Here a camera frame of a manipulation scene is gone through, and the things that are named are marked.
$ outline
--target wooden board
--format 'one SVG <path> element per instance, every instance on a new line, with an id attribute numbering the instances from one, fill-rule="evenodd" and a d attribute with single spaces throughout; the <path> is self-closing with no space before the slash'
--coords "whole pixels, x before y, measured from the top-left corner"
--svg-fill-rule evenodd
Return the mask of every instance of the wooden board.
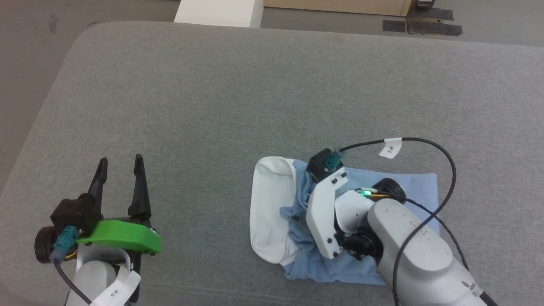
<path id="1" fill-rule="evenodd" d="M 264 0 L 265 7 L 406 16 L 412 0 Z"/>

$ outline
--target yellow wire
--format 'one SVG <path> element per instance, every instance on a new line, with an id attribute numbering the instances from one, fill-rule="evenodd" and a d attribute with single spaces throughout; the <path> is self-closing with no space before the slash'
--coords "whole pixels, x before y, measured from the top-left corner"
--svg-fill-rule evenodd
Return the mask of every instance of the yellow wire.
<path id="1" fill-rule="evenodd" d="M 68 255 L 65 259 L 70 259 L 76 254 L 77 254 L 77 250 L 75 252 L 73 252 L 72 254 Z"/>

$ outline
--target white cloth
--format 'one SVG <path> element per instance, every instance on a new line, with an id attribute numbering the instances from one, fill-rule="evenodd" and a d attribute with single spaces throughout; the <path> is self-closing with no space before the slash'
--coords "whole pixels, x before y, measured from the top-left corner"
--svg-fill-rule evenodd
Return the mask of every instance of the white cloth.
<path id="1" fill-rule="evenodd" d="M 251 247 L 262 259 L 282 266 L 295 260 L 299 247 L 291 240 L 288 221 L 280 208 L 295 201 L 296 170 L 293 159 L 260 159 L 253 174 L 249 231 Z"/>

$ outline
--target green plastic bracket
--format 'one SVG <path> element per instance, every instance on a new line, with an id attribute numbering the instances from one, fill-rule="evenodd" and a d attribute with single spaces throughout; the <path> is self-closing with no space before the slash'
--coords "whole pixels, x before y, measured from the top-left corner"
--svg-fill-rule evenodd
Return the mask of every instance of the green plastic bracket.
<path id="1" fill-rule="evenodd" d="M 148 227 L 120 220 L 101 220 L 92 235 L 77 243 L 96 243 L 142 253 L 160 253 L 162 239 Z"/>

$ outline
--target gray floor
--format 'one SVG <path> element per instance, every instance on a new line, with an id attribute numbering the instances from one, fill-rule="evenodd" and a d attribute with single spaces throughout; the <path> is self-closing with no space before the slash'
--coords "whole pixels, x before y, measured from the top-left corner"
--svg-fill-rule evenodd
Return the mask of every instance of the gray floor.
<path id="1" fill-rule="evenodd" d="M 81 32 L 103 22 L 172 21 L 176 0 L 4 0 L 0 10 L 0 191 L 21 150 L 41 104 Z M 542 0 L 437 0 L 454 11 L 455 37 L 429 39 L 544 46 Z M 373 35 L 420 35 L 382 32 L 393 17 L 266 9 L 262 27 Z"/>

